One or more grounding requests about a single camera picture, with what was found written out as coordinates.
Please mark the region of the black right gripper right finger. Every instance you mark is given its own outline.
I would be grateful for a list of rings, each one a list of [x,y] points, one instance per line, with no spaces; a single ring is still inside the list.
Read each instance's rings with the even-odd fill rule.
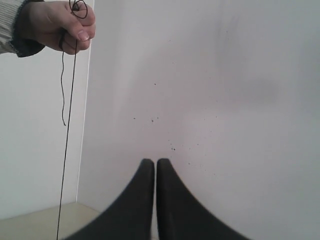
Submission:
[[[167,158],[156,165],[156,212],[160,240],[246,239],[192,195]]]

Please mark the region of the person's hand holding string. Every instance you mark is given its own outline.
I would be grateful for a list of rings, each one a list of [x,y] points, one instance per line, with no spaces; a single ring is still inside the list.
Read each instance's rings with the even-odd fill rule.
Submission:
[[[32,1],[20,12],[17,32],[25,40],[75,55],[89,48],[96,35],[96,17],[83,0]]]

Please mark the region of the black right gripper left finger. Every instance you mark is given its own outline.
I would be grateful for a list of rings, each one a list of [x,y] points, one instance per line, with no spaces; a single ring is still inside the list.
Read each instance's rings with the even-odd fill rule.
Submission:
[[[150,240],[155,164],[143,159],[123,192],[96,219],[68,240]]]

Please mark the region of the striped sleeve forearm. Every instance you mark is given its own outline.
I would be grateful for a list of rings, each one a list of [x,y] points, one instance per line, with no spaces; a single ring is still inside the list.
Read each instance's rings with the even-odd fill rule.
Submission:
[[[23,39],[18,33],[18,19],[30,0],[0,2],[0,53],[16,54],[19,58],[33,56],[45,46],[35,40]]]

